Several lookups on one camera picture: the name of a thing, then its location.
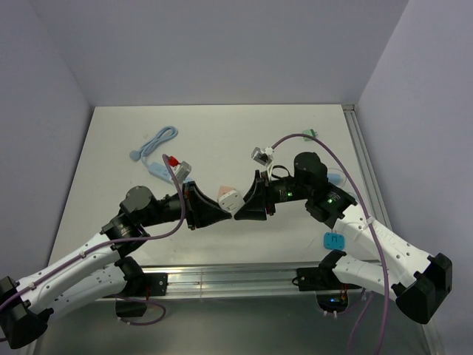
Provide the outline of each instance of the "gray wall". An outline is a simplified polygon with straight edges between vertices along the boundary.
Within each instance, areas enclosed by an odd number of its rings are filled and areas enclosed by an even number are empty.
[[[94,106],[355,103],[407,0],[31,0]]]
[[[30,3],[0,1],[0,277],[47,264],[90,114]]]
[[[470,354],[473,2],[411,0],[359,101],[395,230],[453,260],[436,320],[448,354]]]

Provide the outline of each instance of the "tabletop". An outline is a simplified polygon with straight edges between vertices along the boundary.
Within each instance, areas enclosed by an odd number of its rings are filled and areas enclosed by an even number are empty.
[[[243,195],[256,169],[253,149],[273,145],[290,133],[317,131],[341,159],[368,203],[353,142],[340,105],[232,105],[232,106],[119,106],[95,108],[52,250],[53,263],[85,243],[118,212],[118,205],[134,186],[147,186],[157,199],[173,195],[173,185],[151,176],[129,153],[164,126],[175,126],[178,136],[149,157],[162,163],[173,155],[192,165],[191,177],[213,200],[220,186],[232,186]],[[336,162],[315,142],[292,138],[275,151],[275,161],[293,170],[300,152],[316,152],[329,170]],[[342,186],[350,194],[349,183]],[[174,227],[150,227],[151,235]],[[190,231],[184,225],[174,235],[145,243],[132,256],[141,265],[202,265],[229,263],[285,263],[320,261],[328,227],[314,220],[304,201],[276,205],[266,221],[226,220]],[[346,240],[345,251],[362,260],[375,259]]]

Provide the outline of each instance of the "red switch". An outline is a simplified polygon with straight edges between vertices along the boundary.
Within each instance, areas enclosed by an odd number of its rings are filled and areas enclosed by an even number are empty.
[[[176,158],[173,157],[173,156],[169,157],[168,162],[169,162],[169,165],[172,166],[173,168],[175,168],[176,166],[179,165],[178,159],[176,159]]]

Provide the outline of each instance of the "robotic arm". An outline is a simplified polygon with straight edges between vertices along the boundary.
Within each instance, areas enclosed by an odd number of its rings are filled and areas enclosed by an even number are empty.
[[[253,158],[268,162],[264,152]],[[183,184],[185,217],[191,230],[230,219],[230,213],[206,197],[195,182]],[[381,242],[389,269],[389,298],[412,320],[427,323],[452,289],[452,262],[410,245],[373,218],[365,219],[355,199],[328,182],[327,167],[316,153],[304,152],[294,159],[294,176],[271,180],[266,172],[255,172],[253,184],[235,220],[266,220],[277,203],[306,200],[310,215],[346,238],[361,244],[375,258],[378,251],[370,234],[371,225]],[[91,240],[73,253],[36,274],[0,280],[0,326],[11,348],[38,339],[49,319],[57,319],[93,300],[110,294],[143,294],[146,287],[141,267],[127,255],[145,242],[144,227],[181,218],[179,194],[157,200],[144,186],[131,189],[117,216]],[[114,240],[130,239],[128,243]],[[57,271],[43,280],[44,275]],[[351,284],[384,294],[380,266],[332,251],[317,268],[297,271],[300,291],[340,289]]]

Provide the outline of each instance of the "blue object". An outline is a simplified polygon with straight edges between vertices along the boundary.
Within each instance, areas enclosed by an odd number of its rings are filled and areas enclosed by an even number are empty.
[[[345,238],[341,234],[327,232],[324,235],[324,247],[329,250],[343,250]]]
[[[332,172],[329,172],[327,174],[327,177],[329,182],[331,182],[333,185],[339,185],[343,181],[340,174],[334,174]]]
[[[144,166],[148,169],[149,174],[155,176],[156,178],[161,179],[167,183],[172,183],[171,175],[169,174],[167,168],[163,164],[153,162],[148,164],[146,162],[146,157],[153,153],[158,146],[161,144],[170,141],[172,138],[177,136],[177,128],[173,126],[166,126],[162,128],[151,140],[144,143],[141,148],[138,150],[133,150],[130,152],[129,157],[133,161],[141,160]],[[185,183],[189,181],[194,181],[190,177],[187,177],[184,180]]]
[[[148,172],[154,177],[161,179],[167,183],[172,183],[171,175],[169,174],[167,168],[163,164],[153,162],[148,165]],[[189,181],[194,181],[189,176],[184,180],[185,183]]]

